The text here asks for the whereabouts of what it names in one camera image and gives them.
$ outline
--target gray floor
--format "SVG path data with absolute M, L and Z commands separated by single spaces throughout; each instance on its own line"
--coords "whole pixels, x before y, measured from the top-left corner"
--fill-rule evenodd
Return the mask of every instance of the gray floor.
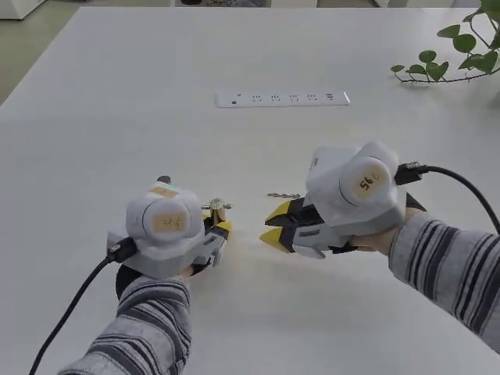
M 48 0 L 23 21 L 0 20 L 0 104 L 80 6 L 168 6 L 170 0 Z M 320 7 L 369 7 L 368 0 L 320 0 Z

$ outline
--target black power cord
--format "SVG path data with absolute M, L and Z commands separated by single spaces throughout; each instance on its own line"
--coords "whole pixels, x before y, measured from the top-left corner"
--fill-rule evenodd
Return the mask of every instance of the black power cord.
M 77 304 L 80 301 L 82 295 L 84 295 L 88 286 L 99 274 L 99 272 L 101 272 L 102 269 L 104 269 L 104 267 L 106 267 L 110 263 L 113 262 L 121 263 L 126 259 L 129 259 L 132 255 L 134 255 L 137 252 L 137 250 L 138 249 L 134 243 L 134 240 L 132 240 L 132 238 L 130 237 L 124 238 L 122 241 L 118 242 L 116 245 L 112 246 L 107 250 L 106 257 L 94 268 L 91 274 L 88 275 L 87 279 L 85 279 L 84 283 L 81 285 L 80 289 L 78 289 L 78 292 L 71 300 L 70 305 L 62 315 L 61 319 L 55 325 L 54 329 L 47 337 L 44 344 L 41 346 L 40 350 L 38 351 L 37 357 L 33 361 L 33 365 L 31 366 L 29 375 L 35 375 L 35 373 L 38 370 L 38 366 L 40 366 L 41 359 L 43 358 L 48 346 L 54 341 L 55 336 L 57 336 L 57 334 L 61 331 L 61 328 L 63 328 L 64 324 L 70 317 L 71 313 L 73 312 L 73 310 L 75 310 L 75 307 L 77 307 Z
M 479 191 L 479 189 L 473 185 L 472 182 L 459 175 L 457 172 L 447 170 L 446 168 L 441 168 L 440 166 L 421 166 L 417 162 L 410 162 L 399 166 L 398 172 L 395 175 L 395 181 L 397 185 L 409 184 L 411 182 L 422 180 L 422 175 L 429 172 L 444 174 L 445 176 L 451 177 L 457 180 L 460 184 L 463 184 L 470 191 L 472 191 L 472 193 L 476 195 L 476 198 L 479 200 L 480 204 L 486 210 L 487 215 L 490 217 L 490 220 L 493 223 L 493 227 L 495 227 L 495 230 L 497 231 L 497 234 L 500 234 L 500 220 L 498 220 L 498 217 L 496 216 L 495 211 L 491 207 L 488 200 Z
M 459 183 L 463 184 L 466 188 L 472 191 L 472 193 L 476 195 L 476 198 L 479 200 L 480 204 L 486 210 L 487 215 L 490 216 L 490 220 L 493 223 L 493 227 L 495 227 L 497 234 L 500 234 L 500 221 L 498 220 L 495 211 L 491 207 L 488 200 L 479 191 L 479 189 L 473 185 L 472 182 L 467 180 L 465 177 L 460 176 L 458 173 L 453 172 L 452 170 L 447 170 L 446 168 L 441 168 L 440 166 L 421 166 L 420 170 L 422 171 L 422 173 L 434 172 L 434 173 L 444 174 L 445 176 L 457 180 Z

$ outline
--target plant stem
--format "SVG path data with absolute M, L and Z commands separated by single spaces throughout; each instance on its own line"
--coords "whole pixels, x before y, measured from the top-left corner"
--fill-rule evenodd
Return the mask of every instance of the plant stem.
M 465 78 L 458 78 L 458 79 L 455 79 L 455 80 L 446 80 L 444 77 L 443 80 L 447 83 L 451 83 L 451 82 L 460 82 L 462 80 L 474 80 L 476 78 L 479 78 L 479 77 L 484 77 L 484 76 L 490 76 L 492 74 L 495 74 L 497 72 L 500 72 L 500 68 L 498 69 L 495 69 L 495 70 L 492 70 L 490 74 L 488 73 L 483 73 L 483 74 L 477 74 L 476 76 L 472 76 L 472 77 L 465 77 Z M 431 82 L 427 82 L 426 80 L 416 80 L 415 78 L 413 78 L 413 76 L 410 74 L 410 77 L 412 78 L 411 80 L 402 80 L 401 78 L 398 77 L 398 79 L 403 83 L 403 84 L 406 84 L 406 83 L 412 83 L 412 84 L 416 84 L 416 83 L 423 83 L 423 84 L 439 84 L 440 82 L 436 82 L 434 80 L 432 80 Z
M 493 22 L 493 20 L 491 19 L 491 17 L 490 17 L 490 16 L 488 16 L 487 18 L 490 20 L 490 23 L 491 23 L 491 25 L 493 26 L 493 28 L 495 29 L 495 31 L 496 31 L 496 32 L 498 32 L 498 26 L 497 26 L 497 25 L 495 25 L 495 22 Z
M 486 47 L 490 48 L 490 45 L 483 39 L 483 37 L 481 37 L 477 31 L 473 28 L 472 26 L 472 21 L 469 22 L 469 26 L 470 26 L 470 29 L 472 30 L 473 33 L 475 33 L 475 35 L 481 39 L 481 41 L 484 43 L 484 45 L 486 45 Z

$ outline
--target electrical outlet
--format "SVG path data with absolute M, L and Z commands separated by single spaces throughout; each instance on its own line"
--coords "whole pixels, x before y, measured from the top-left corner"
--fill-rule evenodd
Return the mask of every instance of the electrical outlet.
M 349 105 L 345 92 L 334 90 L 297 90 L 283 92 L 255 92 L 242 91 L 216 93 L 216 106 L 220 108 L 248 108 L 248 107 L 290 107 L 290 106 L 317 106 L 317 105 Z

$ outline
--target striped shirt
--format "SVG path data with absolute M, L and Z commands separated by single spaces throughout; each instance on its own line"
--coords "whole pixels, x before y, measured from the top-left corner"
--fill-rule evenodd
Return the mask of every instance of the striped shirt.
M 500 237 L 426 213 L 396 235 L 389 268 L 500 353 Z M 190 297 L 180 277 L 140 277 L 87 354 L 59 375 L 176 375 L 189 356 Z

